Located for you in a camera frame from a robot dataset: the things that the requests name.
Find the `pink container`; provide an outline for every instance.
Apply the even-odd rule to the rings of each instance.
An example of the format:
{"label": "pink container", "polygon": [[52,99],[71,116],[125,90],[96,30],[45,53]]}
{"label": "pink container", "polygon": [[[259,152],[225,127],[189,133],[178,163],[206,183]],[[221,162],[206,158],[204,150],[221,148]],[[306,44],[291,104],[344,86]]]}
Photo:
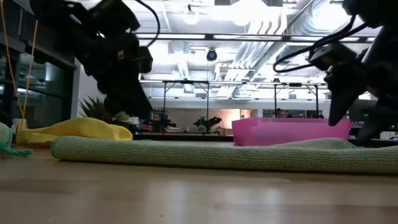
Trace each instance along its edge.
{"label": "pink container", "polygon": [[342,119],[336,126],[327,119],[248,118],[232,122],[234,142],[240,146],[270,146],[320,138],[348,139],[351,121]]}

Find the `ceiling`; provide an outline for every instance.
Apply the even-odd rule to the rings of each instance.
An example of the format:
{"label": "ceiling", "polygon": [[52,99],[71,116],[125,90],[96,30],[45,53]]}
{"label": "ceiling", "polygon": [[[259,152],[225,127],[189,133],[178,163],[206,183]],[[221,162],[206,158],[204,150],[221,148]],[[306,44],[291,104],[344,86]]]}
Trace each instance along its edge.
{"label": "ceiling", "polygon": [[[29,10],[28,0],[15,0]],[[86,8],[99,1],[81,0]],[[137,2],[124,1],[136,14],[141,27],[138,33],[154,33],[157,24],[154,16]],[[148,0],[145,1],[157,13],[162,34],[259,34],[259,35],[327,35],[344,26],[349,17],[340,5],[330,0],[284,0],[282,7],[269,7],[262,0]],[[356,20],[355,25],[362,23]],[[378,30],[366,29],[357,35],[374,37]],[[148,43],[142,40],[141,45]],[[158,40],[150,46],[154,58],[152,71],[142,77],[146,80],[213,80],[270,82],[279,78],[282,82],[322,82],[324,73],[316,68],[276,74],[272,64],[281,55],[304,47],[304,43],[248,42],[242,40]],[[370,44],[346,44],[357,53]],[[217,60],[208,62],[208,49],[215,49]],[[299,55],[286,62],[286,66],[307,63],[306,55]],[[143,83],[145,88],[156,85]],[[174,88],[184,89],[183,85]],[[247,91],[244,87],[216,86],[212,91]],[[254,96],[261,89],[248,91]]]}

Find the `security camera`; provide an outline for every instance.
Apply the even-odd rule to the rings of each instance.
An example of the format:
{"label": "security camera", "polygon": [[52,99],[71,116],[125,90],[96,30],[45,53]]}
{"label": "security camera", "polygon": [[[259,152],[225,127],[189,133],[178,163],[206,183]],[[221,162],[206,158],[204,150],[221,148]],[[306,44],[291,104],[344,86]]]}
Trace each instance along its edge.
{"label": "security camera", "polygon": [[215,49],[209,49],[209,52],[207,52],[207,61],[209,62],[214,62],[217,59],[217,53]]}

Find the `black cable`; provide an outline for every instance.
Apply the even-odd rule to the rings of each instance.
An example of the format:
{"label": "black cable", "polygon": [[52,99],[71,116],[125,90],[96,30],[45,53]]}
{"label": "black cable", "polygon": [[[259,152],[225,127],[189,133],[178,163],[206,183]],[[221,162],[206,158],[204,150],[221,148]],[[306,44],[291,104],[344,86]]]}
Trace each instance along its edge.
{"label": "black cable", "polygon": [[341,39],[343,39],[345,37],[351,36],[351,35],[359,32],[359,31],[367,28],[368,25],[366,23],[364,23],[364,24],[358,26],[357,28],[355,28],[353,30],[350,30],[352,28],[353,24],[354,24],[354,20],[355,20],[355,16],[353,16],[351,18],[349,24],[346,27],[344,27],[341,31],[339,31],[339,32],[337,32],[335,34],[331,34],[331,35],[328,35],[326,37],[323,37],[322,39],[316,41],[313,45],[311,45],[309,47],[306,47],[304,49],[298,50],[296,52],[293,52],[291,54],[288,54],[288,55],[278,59],[274,63],[272,68],[277,73],[286,73],[286,72],[293,72],[293,71],[296,71],[296,70],[300,70],[300,69],[303,69],[303,68],[312,67],[313,65],[308,64],[308,65],[301,65],[301,66],[298,66],[298,67],[288,68],[288,69],[284,69],[284,70],[276,69],[276,66],[278,66],[280,63],[284,62],[287,59],[290,59],[292,57],[296,57],[296,56],[298,56],[298,55],[300,55],[302,53],[305,53],[305,52],[310,52],[310,56],[311,56],[311,54],[313,54],[313,51],[316,50],[317,48],[322,47],[322,46],[324,46],[326,44],[334,43],[336,41],[339,41],[339,40],[341,40]]}
{"label": "black cable", "polygon": [[159,34],[160,34],[160,21],[159,21],[159,17],[157,16],[156,12],[153,10],[153,8],[151,8],[150,6],[148,6],[147,4],[145,4],[144,2],[142,2],[141,0],[136,0],[136,2],[138,2],[139,4],[143,5],[144,7],[146,7],[148,10],[150,10],[150,12],[155,16],[156,19],[156,23],[157,23],[157,31],[156,31],[156,35],[154,37],[153,40],[151,40],[149,42],[149,44],[147,45],[147,47],[151,46],[158,38]]}

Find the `computer monitor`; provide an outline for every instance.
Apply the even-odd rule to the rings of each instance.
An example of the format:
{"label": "computer monitor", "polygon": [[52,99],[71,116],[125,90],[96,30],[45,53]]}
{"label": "computer monitor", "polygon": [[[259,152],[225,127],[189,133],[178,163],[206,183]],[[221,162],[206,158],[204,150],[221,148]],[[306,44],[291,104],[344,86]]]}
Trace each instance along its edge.
{"label": "computer monitor", "polygon": [[376,100],[356,100],[348,110],[350,120],[365,122],[369,116],[369,109],[373,108],[376,102]]}

